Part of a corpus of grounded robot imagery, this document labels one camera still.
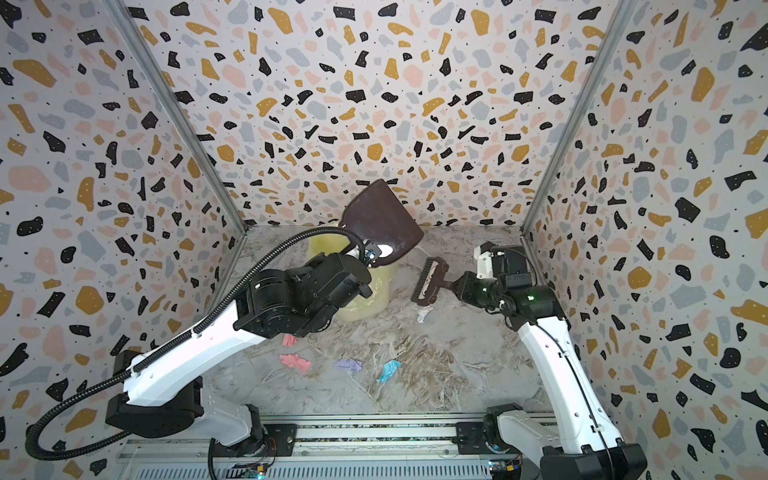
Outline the brown cartoon face brush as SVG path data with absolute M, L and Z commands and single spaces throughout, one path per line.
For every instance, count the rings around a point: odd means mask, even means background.
M 433 305 L 441 290 L 453 292 L 453 283 L 446 279 L 449 265 L 439 256 L 428 257 L 411 295 L 411 301 L 420 307 Z

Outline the brown dustpan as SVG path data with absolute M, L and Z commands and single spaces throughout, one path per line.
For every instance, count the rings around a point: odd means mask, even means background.
M 391 253 L 375 267 L 397 262 L 424 237 L 424 232 L 384 180 L 376 180 L 344 209 L 339 227 L 363 240 L 388 245 Z

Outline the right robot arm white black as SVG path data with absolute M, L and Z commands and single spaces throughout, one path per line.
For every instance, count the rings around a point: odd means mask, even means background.
M 542 479 L 637 479 L 647 468 L 643 449 L 623 439 L 579 362 L 566 315 L 549 285 L 519 247 L 476 247 L 475 272 L 452 290 L 468 305 L 499 314 L 527 348 L 557 423 L 549 433 L 522 410 L 495 414 L 496 437 L 519 450 Z

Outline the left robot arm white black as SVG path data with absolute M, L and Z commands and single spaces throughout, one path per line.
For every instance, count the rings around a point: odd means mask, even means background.
M 371 295 L 371 281 L 363 263 L 339 253 L 255 273 L 215 320 L 126 360 L 128 378 L 109 402 L 107 424 L 142 438 L 194 433 L 236 456 L 257 452 L 266 436 L 258 408 L 221 398 L 205 386 L 203 374 L 276 336 L 322 331 L 352 300 Z

